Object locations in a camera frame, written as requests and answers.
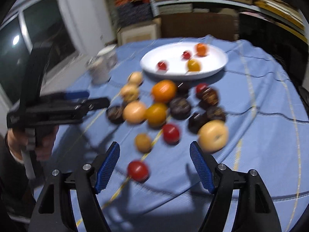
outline white plate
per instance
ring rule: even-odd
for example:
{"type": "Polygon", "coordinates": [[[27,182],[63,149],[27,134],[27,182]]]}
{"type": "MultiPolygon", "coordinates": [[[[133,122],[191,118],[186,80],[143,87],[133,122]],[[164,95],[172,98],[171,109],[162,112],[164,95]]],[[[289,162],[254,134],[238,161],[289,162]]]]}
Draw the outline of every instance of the white plate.
{"type": "Polygon", "coordinates": [[[195,45],[198,42],[170,43],[157,47],[147,52],[141,59],[141,67],[157,77],[173,80],[196,80],[210,77],[219,72],[228,62],[227,55],[223,50],[208,45],[209,53],[205,57],[195,55],[195,45]],[[189,50],[192,58],[201,63],[201,71],[188,72],[187,61],[182,58],[184,51],[189,50]],[[167,71],[161,71],[157,68],[159,61],[167,62],[167,71]]]}

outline blue tablecloth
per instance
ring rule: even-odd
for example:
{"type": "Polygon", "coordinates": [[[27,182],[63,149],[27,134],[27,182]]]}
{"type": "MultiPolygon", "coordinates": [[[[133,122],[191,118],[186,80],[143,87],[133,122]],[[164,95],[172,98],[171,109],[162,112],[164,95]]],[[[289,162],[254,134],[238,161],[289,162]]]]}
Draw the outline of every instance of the blue tablecloth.
{"type": "MultiPolygon", "coordinates": [[[[228,55],[224,70],[192,83],[194,86],[206,82],[216,88],[220,106],[227,112],[229,141],[214,157],[233,170],[256,169],[272,196],[282,231],[289,231],[309,203],[309,174],[304,173],[309,170],[306,163],[309,122],[288,75],[262,49],[245,40],[228,42],[212,36],[130,43],[117,49],[119,66],[112,70],[109,83],[92,86],[86,73],[69,90],[88,89],[91,97],[108,96],[113,99],[112,104],[120,103],[116,95],[130,73],[141,70],[140,59],[155,47],[179,41],[212,44],[228,55]]],[[[152,104],[149,92],[156,82],[145,75],[140,87],[141,101],[147,106],[152,104]]],[[[194,88],[188,99],[197,105],[194,88]]],[[[112,141],[116,141],[121,147],[120,158],[107,188],[97,196],[100,205],[105,204],[103,213],[111,230],[196,232],[211,196],[202,188],[189,155],[189,145],[197,137],[187,131],[187,120],[170,122],[181,127],[181,141],[171,147],[166,146],[162,138],[158,140],[145,159],[151,175],[144,184],[134,181],[123,184],[129,162],[142,157],[134,147],[134,137],[146,131],[154,138],[158,131],[149,129],[146,122],[134,127],[127,123],[115,126],[107,120],[104,110],[89,113],[79,126],[60,127],[45,171],[75,170],[86,162],[91,163],[97,154],[105,152],[112,141]],[[121,186],[122,191],[115,195],[121,186]]],[[[234,191],[225,231],[232,228],[237,196],[238,192],[234,191]]],[[[78,230],[84,232],[75,191],[72,191],[72,203],[78,230]]]]}

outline window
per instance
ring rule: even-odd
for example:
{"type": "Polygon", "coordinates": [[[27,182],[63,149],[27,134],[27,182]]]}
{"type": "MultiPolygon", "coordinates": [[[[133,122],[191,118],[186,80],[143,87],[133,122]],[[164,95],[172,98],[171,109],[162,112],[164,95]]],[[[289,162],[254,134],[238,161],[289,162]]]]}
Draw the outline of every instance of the window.
{"type": "Polygon", "coordinates": [[[12,103],[20,98],[28,58],[18,18],[15,18],[0,30],[0,83],[12,103]]]}
{"type": "Polygon", "coordinates": [[[47,67],[47,72],[75,52],[62,20],[57,0],[39,1],[24,10],[24,17],[32,44],[44,41],[53,42],[54,56],[47,67]]]}
{"type": "Polygon", "coordinates": [[[75,52],[57,0],[40,0],[18,13],[23,17],[15,16],[0,30],[0,83],[13,104],[20,98],[29,50],[34,43],[53,43],[47,72],[75,52]],[[22,35],[21,25],[28,34],[23,31],[22,35]]]}

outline metal screw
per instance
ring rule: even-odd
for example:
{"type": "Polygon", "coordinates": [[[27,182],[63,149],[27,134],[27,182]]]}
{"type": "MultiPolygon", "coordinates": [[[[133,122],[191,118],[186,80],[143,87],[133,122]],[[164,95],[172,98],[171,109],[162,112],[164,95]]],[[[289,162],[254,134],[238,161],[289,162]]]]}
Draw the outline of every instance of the metal screw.
{"type": "Polygon", "coordinates": [[[52,175],[53,175],[53,176],[56,176],[56,175],[58,175],[58,174],[59,174],[59,170],[58,170],[58,169],[53,170],[53,172],[52,172],[52,175]]]}
{"type": "Polygon", "coordinates": [[[218,168],[219,168],[220,170],[224,171],[224,170],[227,168],[227,166],[225,166],[224,164],[219,164],[219,165],[218,165],[218,168]]]}
{"type": "Polygon", "coordinates": [[[257,176],[257,171],[254,170],[254,169],[251,169],[251,170],[250,170],[250,174],[251,174],[252,176],[257,176]]]}
{"type": "Polygon", "coordinates": [[[87,171],[87,170],[89,170],[91,168],[91,165],[90,164],[85,164],[84,166],[82,166],[82,168],[87,171]]]}

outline yellow stripe on tablecloth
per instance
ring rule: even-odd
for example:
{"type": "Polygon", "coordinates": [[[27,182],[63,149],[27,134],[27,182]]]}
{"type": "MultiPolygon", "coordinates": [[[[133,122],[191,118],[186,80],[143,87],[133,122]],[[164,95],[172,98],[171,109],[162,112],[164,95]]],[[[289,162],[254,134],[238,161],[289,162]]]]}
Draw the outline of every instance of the yellow stripe on tablecloth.
{"type": "Polygon", "coordinates": [[[293,208],[288,226],[285,230],[285,232],[288,232],[289,227],[291,226],[292,220],[294,218],[297,203],[298,203],[298,197],[299,197],[299,191],[300,191],[300,181],[301,181],[301,176],[302,176],[302,162],[301,162],[301,156],[300,156],[300,141],[299,141],[298,127],[297,127],[297,122],[296,122],[296,116],[295,116],[294,109],[293,109],[293,104],[292,104],[290,93],[289,93],[289,88],[286,85],[286,83],[282,80],[279,72],[278,72],[278,77],[279,77],[279,80],[281,81],[281,83],[283,84],[285,91],[286,91],[286,95],[288,97],[289,107],[290,107],[290,110],[291,110],[291,114],[292,114],[292,117],[293,117],[293,123],[294,123],[294,126],[295,126],[297,157],[298,157],[298,183],[297,183],[297,190],[296,190],[296,198],[295,198],[294,208],[293,208]]]}
{"type": "Polygon", "coordinates": [[[237,145],[236,145],[236,154],[235,154],[235,161],[234,161],[234,167],[233,170],[237,171],[238,170],[238,166],[239,166],[239,161],[240,161],[240,152],[241,152],[241,145],[243,143],[242,138],[238,141],[237,145]]]}
{"type": "MultiPolygon", "coordinates": [[[[251,110],[251,115],[252,118],[254,118],[256,116],[256,100],[255,100],[255,94],[254,94],[254,89],[253,89],[253,85],[252,85],[252,81],[251,81],[251,77],[250,77],[250,71],[248,68],[248,64],[245,60],[245,58],[243,57],[243,45],[241,43],[239,43],[238,41],[236,41],[239,48],[241,48],[242,50],[240,50],[240,59],[244,65],[245,68],[245,73],[246,73],[246,78],[247,78],[247,84],[248,84],[248,90],[249,90],[249,94],[250,94],[250,99],[251,99],[251,105],[252,105],[252,110],[251,110]]],[[[239,166],[239,161],[240,161],[240,155],[241,155],[241,148],[242,148],[242,138],[238,141],[237,145],[236,145],[236,154],[235,154],[235,160],[234,160],[234,171],[238,170],[238,166],[239,166]]]]}

